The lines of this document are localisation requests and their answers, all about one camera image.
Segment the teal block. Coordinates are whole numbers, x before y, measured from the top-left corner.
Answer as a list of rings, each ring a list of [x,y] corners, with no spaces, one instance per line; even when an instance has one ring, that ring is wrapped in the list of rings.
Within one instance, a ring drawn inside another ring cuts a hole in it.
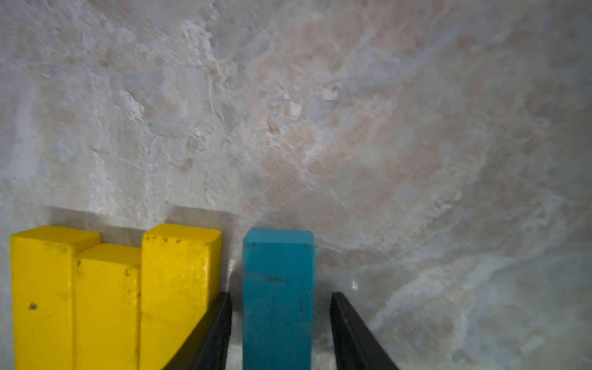
[[[243,367],[311,368],[314,234],[251,229],[242,257]]]

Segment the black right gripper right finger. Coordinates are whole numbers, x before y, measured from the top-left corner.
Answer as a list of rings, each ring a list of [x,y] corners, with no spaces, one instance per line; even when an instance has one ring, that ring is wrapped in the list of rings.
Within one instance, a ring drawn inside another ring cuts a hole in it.
[[[343,293],[332,293],[329,312],[338,370],[399,370]]]

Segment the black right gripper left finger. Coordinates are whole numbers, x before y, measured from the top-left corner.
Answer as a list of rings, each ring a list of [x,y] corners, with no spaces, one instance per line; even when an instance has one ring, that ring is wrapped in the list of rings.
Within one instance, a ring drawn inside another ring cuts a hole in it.
[[[225,370],[232,312],[231,294],[221,292],[164,369]]]

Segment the yellow block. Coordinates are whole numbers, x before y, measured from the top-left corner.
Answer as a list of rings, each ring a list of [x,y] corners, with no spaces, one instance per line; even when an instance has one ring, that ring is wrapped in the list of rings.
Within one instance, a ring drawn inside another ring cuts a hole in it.
[[[138,369],[140,248],[100,244],[76,257],[75,368]]]
[[[73,275],[77,254],[101,235],[43,226],[10,237],[17,369],[73,369]]]
[[[163,369],[216,298],[223,234],[161,224],[141,242],[140,368]]]

